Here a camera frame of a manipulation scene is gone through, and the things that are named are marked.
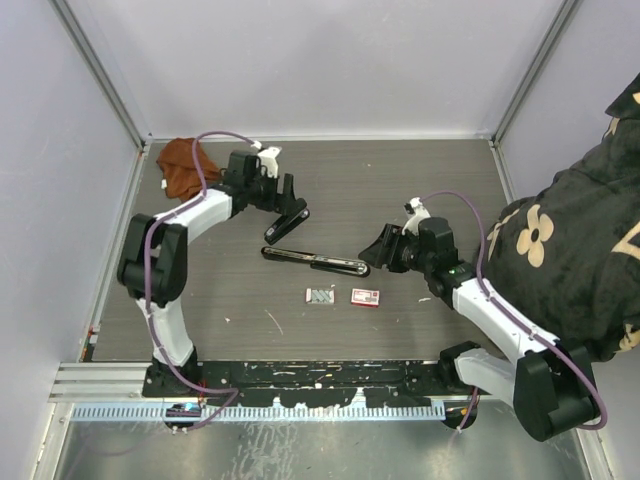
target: white scrap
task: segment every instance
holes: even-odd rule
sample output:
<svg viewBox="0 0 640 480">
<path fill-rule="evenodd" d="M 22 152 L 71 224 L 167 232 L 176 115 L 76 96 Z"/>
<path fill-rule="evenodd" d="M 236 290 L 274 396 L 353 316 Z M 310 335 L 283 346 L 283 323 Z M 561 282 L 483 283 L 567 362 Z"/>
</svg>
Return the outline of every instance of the white scrap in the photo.
<svg viewBox="0 0 640 480">
<path fill-rule="evenodd" d="M 282 331 L 282 328 L 280 327 L 280 324 L 275 319 L 275 317 L 273 315 L 271 315 L 267 310 L 265 310 L 265 312 L 266 312 L 267 315 L 269 315 L 271 317 L 271 320 L 273 320 L 273 323 L 276 324 L 276 327 L 278 327 L 278 330 L 280 330 L 280 335 L 284 335 L 284 332 Z"/>
</svg>

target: wall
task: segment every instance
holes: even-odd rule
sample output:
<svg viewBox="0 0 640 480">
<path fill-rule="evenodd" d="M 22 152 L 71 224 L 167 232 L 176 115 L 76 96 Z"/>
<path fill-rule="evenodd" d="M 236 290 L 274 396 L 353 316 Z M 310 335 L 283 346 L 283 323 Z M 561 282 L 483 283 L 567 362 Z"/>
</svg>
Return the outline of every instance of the wall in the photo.
<svg viewBox="0 0 640 480">
<path fill-rule="evenodd" d="M 0 64 L 0 464 L 23 479 L 136 152 L 48 2 L 0 2 Z"/>
<path fill-rule="evenodd" d="M 503 142 L 518 196 L 539 192 L 600 141 L 604 110 L 640 68 L 638 18 L 637 0 L 582 3 Z M 640 351 L 594 366 L 610 411 L 604 446 L 620 479 L 638 477 L 639 367 Z"/>
<path fill-rule="evenodd" d="M 600 142 L 605 109 L 640 70 L 640 2 L 586 0 L 503 140 L 516 197 Z"/>
<path fill-rule="evenodd" d="M 558 0 L 70 0 L 156 138 L 495 131 Z"/>
</svg>

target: wooden tabletop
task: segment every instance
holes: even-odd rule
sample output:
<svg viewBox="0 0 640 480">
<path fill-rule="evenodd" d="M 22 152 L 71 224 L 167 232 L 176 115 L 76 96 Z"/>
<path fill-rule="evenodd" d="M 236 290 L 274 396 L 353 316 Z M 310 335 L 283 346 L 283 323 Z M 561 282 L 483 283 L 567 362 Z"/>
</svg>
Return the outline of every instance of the wooden tabletop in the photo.
<svg viewBox="0 0 640 480">
<path fill-rule="evenodd" d="M 133 213 L 156 214 L 178 205 L 160 187 L 147 159 Z M 282 142 L 280 171 L 295 176 L 295 192 L 311 217 L 276 247 L 356 258 L 385 223 L 403 225 L 412 197 L 451 189 L 468 195 L 485 228 L 505 205 L 486 141 Z M 226 166 L 231 143 L 206 143 Z M 446 217 L 462 256 L 470 259 L 478 231 L 469 209 L 453 197 L 430 201 Z M 213 227 L 189 246 L 189 280 L 182 295 L 187 329 L 202 360 L 436 359 L 465 340 L 490 344 L 468 320 L 432 295 L 415 272 L 374 270 L 365 279 L 315 271 L 306 265 L 264 260 L 265 229 L 276 214 L 249 207 Z M 335 304 L 307 305 L 307 288 L 333 288 Z M 380 307 L 350 304 L 351 290 L 380 291 Z M 124 287 L 112 283 L 96 360 L 149 360 L 151 340 L 142 312 Z"/>
</svg>

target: black blanket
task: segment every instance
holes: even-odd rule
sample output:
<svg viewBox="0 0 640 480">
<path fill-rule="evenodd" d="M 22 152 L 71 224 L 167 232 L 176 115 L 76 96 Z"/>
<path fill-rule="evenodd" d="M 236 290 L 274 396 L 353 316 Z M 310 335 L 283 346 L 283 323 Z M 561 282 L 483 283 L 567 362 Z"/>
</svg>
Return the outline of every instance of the black blanket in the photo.
<svg viewBox="0 0 640 480">
<path fill-rule="evenodd" d="M 599 361 L 640 341 L 640 75 L 606 112 L 602 142 L 505 208 L 484 257 L 502 296 Z"/>
</svg>

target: orange fabric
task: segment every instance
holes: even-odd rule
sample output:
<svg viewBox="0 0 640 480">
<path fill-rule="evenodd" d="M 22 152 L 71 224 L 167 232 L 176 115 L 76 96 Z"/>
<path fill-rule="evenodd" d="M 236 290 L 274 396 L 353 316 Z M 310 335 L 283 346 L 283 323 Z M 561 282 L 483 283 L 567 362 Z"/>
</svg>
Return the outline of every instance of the orange fabric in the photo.
<svg viewBox="0 0 640 480">
<path fill-rule="evenodd" d="M 193 164 L 191 145 L 193 138 L 175 138 L 162 149 L 156 163 L 162 170 L 167 181 L 165 193 L 169 198 L 179 198 L 186 202 L 195 197 L 202 185 L 198 178 L 198 171 Z M 204 172 L 207 183 L 213 183 L 220 178 L 220 169 L 209 160 L 202 146 L 198 144 L 198 160 Z"/>
</svg>

